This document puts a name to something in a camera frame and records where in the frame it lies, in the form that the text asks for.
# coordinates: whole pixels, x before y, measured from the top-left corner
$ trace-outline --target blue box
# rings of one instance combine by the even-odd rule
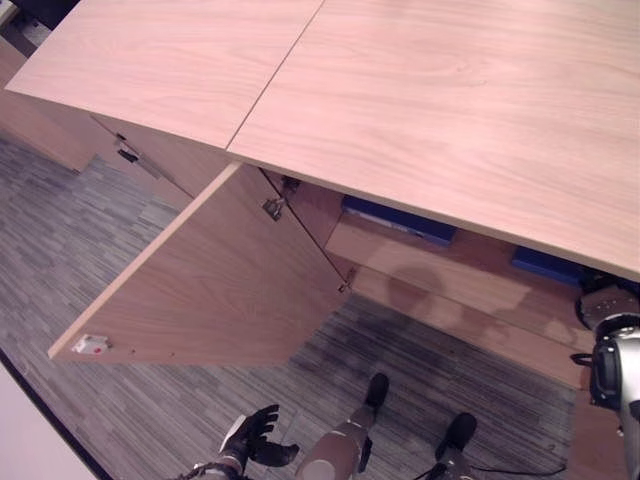
[[[448,247],[458,230],[446,223],[436,222],[412,213],[396,210],[361,198],[345,195],[342,210],[358,215],[385,227],[417,235],[438,245]]]
[[[580,286],[585,274],[584,267],[579,263],[526,247],[516,249],[511,265],[576,287]]]

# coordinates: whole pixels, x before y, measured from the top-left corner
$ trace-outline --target cabinet top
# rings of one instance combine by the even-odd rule
[[[322,0],[82,0],[7,88],[226,147]]]
[[[9,88],[640,279],[638,9],[83,0]]]

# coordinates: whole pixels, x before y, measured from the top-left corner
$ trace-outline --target wooden door panel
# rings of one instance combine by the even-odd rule
[[[229,165],[50,349],[98,362],[265,365],[286,361],[342,302],[341,279],[260,171]],[[103,355],[77,354],[83,334]]]
[[[103,115],[93,116],[112,133],[123,135],[128,145],[163,170],[168,182],[194,198],[234,157],[211,145]]]
[[[4,90],[26,61],[9,42],[0,38],[0,129],[8,138],[17,139],[18,143],[67,168],[83,170],[93,152],[91,146],[69,128],[64,107],[51,103],[45,112],[41,107],[47,102]]]
[[[99,128],[104,135],[100,139],[93,141],[96,153],[106,163],[116,170],[120,170],[128,177],[132,178],[140,187],[148,192],[152,192],[165,200],[170,205],[174,206],[178,210],[185,208],[194,196],[183,192],[177,186],[169,182],[164,177],[156,178],[151,175],[140,165],[130,163],[128,160],[118,154],[118,143],[116,136],[111,130],[107,129],[102,123],[95,121],[94,118],[89,118],[91,122]]]

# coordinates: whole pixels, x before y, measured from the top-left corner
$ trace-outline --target door hinge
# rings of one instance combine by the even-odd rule
[[[340,293],[344,293],[347,290],[351,290],[351,287],[353,286],[353,281],[355,280],[355,278],[356,278],[356,269],[350,268],[349,271],[347,272],[344,283],[340,285],[340,288],[338,288],[338,291]]]
[[[297,178],[282,176],[282,194],[280,197],[267,199],[262,208],[271,217],[274,222],[282,217],[282,209],[285,205],[289,205],[289,200],[298,191],[300,180]]]

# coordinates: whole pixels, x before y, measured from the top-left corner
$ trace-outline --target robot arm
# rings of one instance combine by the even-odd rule
[[[618,413],[629,476],[640,480],[640,315],[605,319],[592,361],[593,402]]]
[[[577,312],[596,337],[592,403],[618,414],[629,478],[640,480],[640,302],[612,286],[583,296]]]

